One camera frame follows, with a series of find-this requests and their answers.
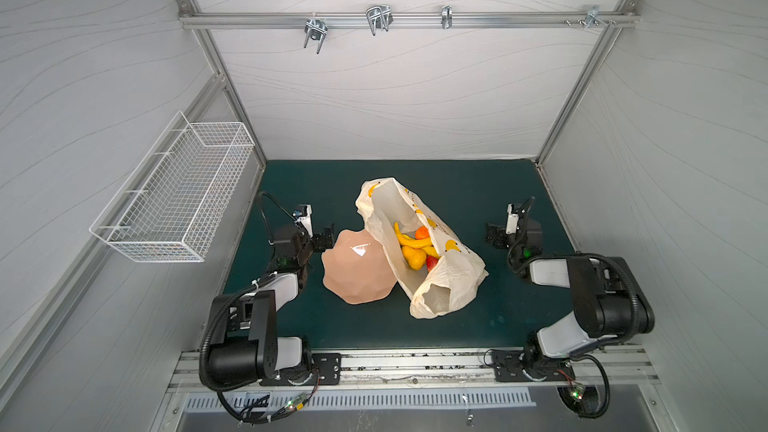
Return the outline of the aluminium crossbar rail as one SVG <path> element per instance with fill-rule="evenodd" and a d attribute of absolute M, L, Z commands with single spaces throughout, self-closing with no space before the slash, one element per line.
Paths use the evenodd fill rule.
<path fill-rule="evenodd" d="M 570 28 L 565 20 L 576 21 L 587 11 L 576 12 L 459 12 L 453 9 L 450 29 L 522 29 Z M 641 16 L 634 13 L 601 11 L 604 19 L 613 19 L 616 27 L 634 27 Z M 441 11 L 392 12 L 391 30 L 435 29 L 441 27 Z M 324 21 L 329 30 L 367 29 L 364 12 L 316 13 L 198 13 L 182 17 L 188 30 L 302 30 L 308 19 Z"/>

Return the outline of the yellow banana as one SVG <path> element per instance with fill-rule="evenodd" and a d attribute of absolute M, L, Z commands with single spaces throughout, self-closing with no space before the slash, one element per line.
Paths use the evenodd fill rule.
<path fill-rule="evenodd" d="M 401 232 L 400 224 L 398 222 L 394 223 L 394 232 L 401 246 L 408 246 L 414 249 L 424 249 L 426 247 L 433 246 L 430 236 L 427 236 L 426 238 L 423 238 L 423 239 L 415 239 L 403 234 Z"/>
<path fill-rule="evenodd" d="M 436 250 L 436 248 L 435 248 L 435 247 L 433 247 L 433 246 L 426 246 L 426 247 L 423 247 L 423 248 L 422 248 L 422 250 L 423 250 L 423 251 L 424 251 L 424 252 L 425 252 L 425 253 L 426 253 L 428 256 L 437 257 L 438 259 L 440 258 L 440 254 L 438 253 L 438 251 Z"/>

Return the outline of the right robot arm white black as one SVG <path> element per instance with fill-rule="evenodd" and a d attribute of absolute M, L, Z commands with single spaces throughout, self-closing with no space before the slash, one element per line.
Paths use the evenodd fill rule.
<path fill-rule="evenodd" d="M 564 289 L 571 299 L 571 311 L 533 332 L 520 352 L 502 356 L 495 350 L 495 368 L 544 381 L 572 359 L 654 329 L 654 311 L 623 258 L 587 252 L 546 256 L 541 236 L 538 223 L 528 224 L 517 213 L 505 225 L 485 225 L 485 240 L 507 252 L 516 276 L 536 286 Z"/>

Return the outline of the metal u-bolt clamp left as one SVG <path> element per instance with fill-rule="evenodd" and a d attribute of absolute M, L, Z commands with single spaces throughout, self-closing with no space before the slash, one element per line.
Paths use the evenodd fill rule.
<path fill-rule="evenodd" d="M 310 42 L 315 42 L 316 53 L 319 54 L 328 33 L 326 23 L 318 18 L 308 19 L 305 23 L 304 32 L 305 38 L 303 47 L 307 48 Z"/>

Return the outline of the yellow mango fruit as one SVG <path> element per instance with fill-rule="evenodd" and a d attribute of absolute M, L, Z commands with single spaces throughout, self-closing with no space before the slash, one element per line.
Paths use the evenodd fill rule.
<path fill-rule="evenodd" d="M 410 269 L 419 271 L 426 265 L 427 254 L 423 249 L 404 245 L 401 252 Z"/>

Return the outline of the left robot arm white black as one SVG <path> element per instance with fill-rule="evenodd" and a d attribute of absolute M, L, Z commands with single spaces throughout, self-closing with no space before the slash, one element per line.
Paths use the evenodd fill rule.
<path fill-rule="evenodd" d="M 306 338 L 280 337 L 277 312 L 304 290 L 310 259 L 335 245 L 333 226 L 312 234 L 303 225 L 279 229 L 266 272 L 243 290 L 214 298 L 199 352 L 199 377 L 215 392 L 263 381 L 303 385 L 312 378 Z"/>

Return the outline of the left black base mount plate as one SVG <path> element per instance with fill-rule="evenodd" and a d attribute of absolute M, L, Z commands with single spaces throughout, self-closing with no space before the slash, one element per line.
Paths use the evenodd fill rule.
<path fill-rule="evenodd" d="M 338 353 L 312 353 L 303 357 L 298 365 L 280 369 L 273 378 L 262 379 L 259 385 L 314 386 L 338 385 L 341 374 L 341 355 Z"/>

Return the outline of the cream banana print plastic bag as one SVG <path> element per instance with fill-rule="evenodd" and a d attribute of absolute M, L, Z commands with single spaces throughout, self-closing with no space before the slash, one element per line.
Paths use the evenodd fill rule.
<path fill-rule="evenodd" d="M 395 178 L 363 183 L 356 200 L 364 229 L 382 245 L 410 300 L 410 315 L 434 319 L 458 311 L 488 276 L 480 256 Z"/>

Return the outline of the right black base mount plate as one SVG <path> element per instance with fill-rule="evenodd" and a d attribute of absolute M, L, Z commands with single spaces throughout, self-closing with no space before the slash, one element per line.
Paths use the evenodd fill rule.
<path fill-rule="evenodd" d="M 575 373 L 564 360 L 528 349 L 490 349 L 490 367 L 496 382 L 567 382 Z"/>

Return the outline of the small metal bracket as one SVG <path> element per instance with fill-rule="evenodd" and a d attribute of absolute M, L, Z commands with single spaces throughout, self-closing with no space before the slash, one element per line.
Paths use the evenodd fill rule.
<path fill-rule="evenodd" d="M 450 5 L 445 5 L 441 9 L 441 27 L 448 30 L 453 24 L 453 9 Z"/>

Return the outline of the metal u-bolt clamp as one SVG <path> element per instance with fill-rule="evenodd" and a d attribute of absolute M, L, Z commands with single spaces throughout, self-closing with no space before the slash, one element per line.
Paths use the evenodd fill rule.
<path fill-rule="evenodd" d="M 310 42 L 315 42 L 316 53 L 319 54 L 328 33 L 326 23 L 318 18 L 308 19 L 305 23 L 304 32 L 305 38 L 303 47 L 307 48 Z"/>
<path fill-rule="evenodd" d="M 368 8 L 365 17 L 373 36 L 376 36 L 379 30 L 388 32 L 393 22 L 391 7 L 385 4 Z"/>

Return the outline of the pink wavy fruit plate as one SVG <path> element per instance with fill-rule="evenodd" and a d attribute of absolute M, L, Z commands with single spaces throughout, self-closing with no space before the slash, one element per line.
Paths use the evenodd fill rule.
<path fill-rule="evenodd" d="M 382 244 L 366 230 L 342 230 L 322 262 L 323 285 L 351 305 L 384 299 L 397 283 Z"/>

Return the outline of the white vent grille strip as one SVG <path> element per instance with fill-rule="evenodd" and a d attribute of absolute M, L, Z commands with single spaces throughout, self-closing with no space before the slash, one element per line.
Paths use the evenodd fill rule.
<path fill-rule="evenodd" d="M 276 411 L 302 392 L 235 392 L 227 396 L 232 408 L 240 411 L 263 397 L 267 407 L 256 412 Z M 305 405 L 310 412 L 353 410 L 464 410 L 536 407 L 527 387 L 458 388 L 458 389 L 320 389 Z M 184 405 L 186 413 L 224 413 L 215 393 L 192 393 Z"/>

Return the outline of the orange fruit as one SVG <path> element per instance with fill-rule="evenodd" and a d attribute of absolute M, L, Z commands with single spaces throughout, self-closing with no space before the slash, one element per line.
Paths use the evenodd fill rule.
<path fill-rule="evenodd" d="M 414 238 L 417 240 L 428 239 L 430 237 L 429 229 L 425 226 L 420 227 L 414 233 Z"/>

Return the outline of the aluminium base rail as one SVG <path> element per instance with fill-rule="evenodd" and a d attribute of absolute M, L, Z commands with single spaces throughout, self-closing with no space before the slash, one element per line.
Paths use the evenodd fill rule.
<path fill-rule="evenodd" d="M 339 389 L 500 387 L 481 348 L 321 349 L 341 355 Z M 612 346 L 590 353 L 601 364 L 611 385 L 659 385 L 661 380 L 646 351 L 639 345 Z M 183 352 L 167 386 L 168 392 L 209 392 L 198 378 L 198 353 Z M 571 379 L 602 385 L 599 369 L 589 360 L 567 361 Z M 567 382 L 526 383 L 531 386 L 568 385 Z"/>

